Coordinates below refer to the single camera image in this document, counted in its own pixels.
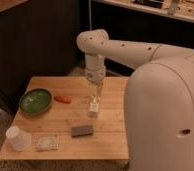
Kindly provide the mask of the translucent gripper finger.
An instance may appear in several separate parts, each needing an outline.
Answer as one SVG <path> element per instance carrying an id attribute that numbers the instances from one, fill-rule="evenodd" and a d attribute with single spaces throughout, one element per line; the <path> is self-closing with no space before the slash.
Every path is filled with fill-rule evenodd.
<path id="1" fill-rule="evenodd" d="M 103 82 L 100 82 L 96 86 L 97 97 L 100 98 L 102 94 Z"/>
<path id="2" fill-rule="evenodd" d="M 95 85 L 92 83 L 89 83 L 90 93 L 91 95 L 95 95 Z"/>

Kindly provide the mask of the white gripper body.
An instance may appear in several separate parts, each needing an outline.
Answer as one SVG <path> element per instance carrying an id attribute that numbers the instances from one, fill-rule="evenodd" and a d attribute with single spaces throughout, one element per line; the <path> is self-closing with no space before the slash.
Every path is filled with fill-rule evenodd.
<path id="1" fill-rule="evenodd" d="M 106 68 L 102 67 L 100 69 L 85 69 L 85 77 L 89 82 L 99 83 L 106 76 Z"/>

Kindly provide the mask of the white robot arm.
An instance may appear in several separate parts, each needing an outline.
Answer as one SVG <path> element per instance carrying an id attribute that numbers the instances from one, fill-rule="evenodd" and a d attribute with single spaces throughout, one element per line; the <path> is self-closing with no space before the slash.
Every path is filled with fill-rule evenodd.
<path id="1" fill-rule="evenodd" d="M 103 29 L 77 36 L 86 78 L 105 77 L 106 58 L 134 70 L 124 95 L 132 171 L 194 171 L 194 49 L 111 40 Z"/>

